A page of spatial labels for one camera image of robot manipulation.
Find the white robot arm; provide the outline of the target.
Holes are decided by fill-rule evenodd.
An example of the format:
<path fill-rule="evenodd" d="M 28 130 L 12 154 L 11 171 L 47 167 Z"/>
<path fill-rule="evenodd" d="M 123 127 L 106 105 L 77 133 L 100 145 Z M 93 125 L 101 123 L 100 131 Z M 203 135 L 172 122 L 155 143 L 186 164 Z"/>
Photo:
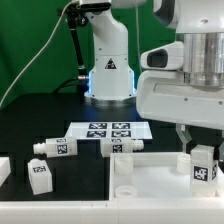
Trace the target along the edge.
<path fill-rule="evenodd" d="M 175 31 L 140 57 L 133 83 L 127 29 L 110 10 L 89 12 L 95 65 L 86 99 L 95 104 L 134 97 L 146 119 L 224 130 L 224 0 L 153 0 L 153 15 Z"/>

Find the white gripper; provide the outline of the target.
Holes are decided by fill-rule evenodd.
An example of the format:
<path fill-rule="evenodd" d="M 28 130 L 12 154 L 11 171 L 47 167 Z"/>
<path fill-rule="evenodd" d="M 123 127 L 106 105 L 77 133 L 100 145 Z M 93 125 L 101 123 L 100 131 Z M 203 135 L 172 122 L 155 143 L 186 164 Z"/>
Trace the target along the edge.
<path fill-rule="evenodd" d="M 142 118 L 177 123 L 184 153 L 192 140 L 186 125 L 222 130 L 218 160 L 224 162 L 224 88 L 190 86 L 179 72 L 144 71 L 138 80 L 136 108 Z"/>

